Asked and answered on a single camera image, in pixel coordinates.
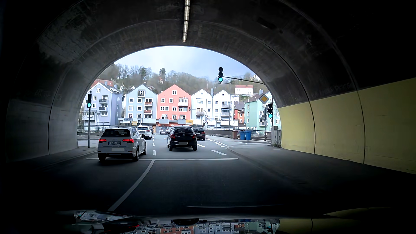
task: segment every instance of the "tunnel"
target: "tunnel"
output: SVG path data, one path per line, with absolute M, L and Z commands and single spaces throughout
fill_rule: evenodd
M 283 148 L 416 173 L 410 3 L 190 3 L 184 43 L 184 0 L 3 1 L 5 161 L 77 148 L 79 107 L 107 66 L 182 45 L 227 55 L 262 79 Z

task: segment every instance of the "rear windshield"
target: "rear windshield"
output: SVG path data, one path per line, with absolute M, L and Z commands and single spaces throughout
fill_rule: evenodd
M 102 136 L 103 137 L 129 137 L 130 130 L 128 129 L 106 129 Z
M 178 127 L 178 128 L 175 128 L 175 133 L 180 133 L 180 132 L 183 132 L 183 133 L 193 133 L 192 128 L 190 128 L 190 127 Z

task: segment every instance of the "road sign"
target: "road sign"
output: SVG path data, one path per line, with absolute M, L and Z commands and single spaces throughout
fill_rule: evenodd
M 266 104 L 266 103 L 270 100 L 270 98 L 269 98 L 266 94 L 262 94 L 262 95 L 260 96 L 259 100 L 260 100 L 261 102 L 263 102 L 263 104 Z

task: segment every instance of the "black hatchback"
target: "black hatchback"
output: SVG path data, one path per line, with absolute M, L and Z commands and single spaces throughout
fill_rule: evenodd
M 197 139 L 205 141 L 205 130 L 201 127 L 193 127 Z
M 192 127 L 189 126 L 175 126 L 172 127 L 170 136 L 168 137 L 168 148 L 172 151 L 173 148 L 193 148 L 194 151 L 198 148 L 198 141 L 196 134 Z

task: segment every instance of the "trash bin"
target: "trash bin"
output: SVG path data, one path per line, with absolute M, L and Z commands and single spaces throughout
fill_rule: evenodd
M 233 130 L 233 139 L 238 139 L 238 130 Z
M 244 136 L 245 136 L 245 139 L 246 140 L 251 140 L 251 131 L 246 131 L 245 133 L 244 133 Z
M 245 130 L 240 130 L 240 140 L 245 140 Z

